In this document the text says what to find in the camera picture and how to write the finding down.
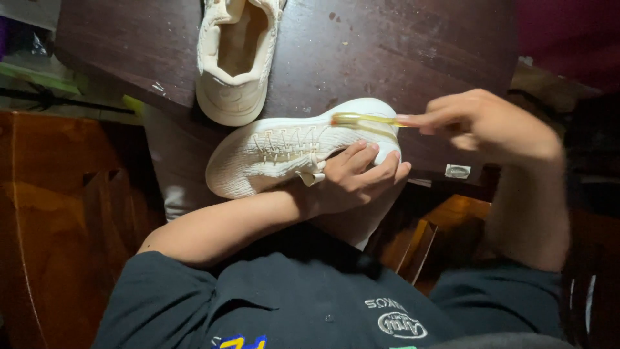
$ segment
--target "cream knit sneaker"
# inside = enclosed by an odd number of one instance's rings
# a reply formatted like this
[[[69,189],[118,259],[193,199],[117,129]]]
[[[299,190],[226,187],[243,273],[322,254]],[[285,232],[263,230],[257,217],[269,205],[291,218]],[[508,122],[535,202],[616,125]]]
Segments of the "cream knit sneaker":
[[[196,98],[211,120],[252,122],[265,104],[278,20],[286,0],[205,0]]]
[[[401,150],[396,139],[397,127],[371,121],[346,127],[331,125],[335,112],[396,117],[386,103],[359,98],[307,119],[255,121],[235,130],[218,145],[206,167],[206,184],[219,196],[239,199],[297,176],[307,186],[321,181],[326,159],[361,139],[379,144],[375,166],[389,152]]]

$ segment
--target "purple object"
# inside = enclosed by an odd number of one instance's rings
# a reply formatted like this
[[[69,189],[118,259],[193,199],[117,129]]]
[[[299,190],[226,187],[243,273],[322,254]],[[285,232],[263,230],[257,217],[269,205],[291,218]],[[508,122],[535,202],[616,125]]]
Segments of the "purple object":
[[[6,40],[9,33],[9,20],[0,16],[0,61],[4,58],[6,52]]]

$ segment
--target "shoe insole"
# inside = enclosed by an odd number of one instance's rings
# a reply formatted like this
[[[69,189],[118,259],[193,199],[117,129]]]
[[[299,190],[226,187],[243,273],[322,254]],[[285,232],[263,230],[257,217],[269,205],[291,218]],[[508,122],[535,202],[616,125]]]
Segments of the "shoe insole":
[[[246,1],[239,22],[220,26],[218,66],[230,76],[248,73],[254,65],[259,35],[268,26],[265,11]]]

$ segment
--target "dark wooden tabletop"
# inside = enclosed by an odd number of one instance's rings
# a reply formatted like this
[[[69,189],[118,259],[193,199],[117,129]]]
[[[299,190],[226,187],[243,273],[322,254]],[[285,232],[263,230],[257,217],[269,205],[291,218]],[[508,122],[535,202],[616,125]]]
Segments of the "dark wooden tabletop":
[[[196,112],[201,16],[200,0],[63,0],[55,52],[159,109]],[[316,116],[369,96],[409,114],[472,88],[503,96],[516,61],[511,0],[288,0],[259,117]],[[417,129],[399,140],[411,178],[442,179],[446,164],[472,166],[468,182],[479,177],[481,164],[448,142]]]

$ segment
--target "toothbrush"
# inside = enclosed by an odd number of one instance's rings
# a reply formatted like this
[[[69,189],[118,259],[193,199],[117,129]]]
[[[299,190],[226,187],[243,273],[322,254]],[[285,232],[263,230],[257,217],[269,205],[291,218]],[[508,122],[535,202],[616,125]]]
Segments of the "toothbrush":
[[[350,125],[350,124],[354,125],[354,124],[357,124],[358,121],[360,120],[382,122],[384,124],[389,124],[389,125],[393,125],[396,127],[408,127],[408,126],[399,124],[398,122],[396,122],[396,119],[392,119],[390,117],[358,114],[356,112],[335,112],[332,114],[331,124],[332,125]]]

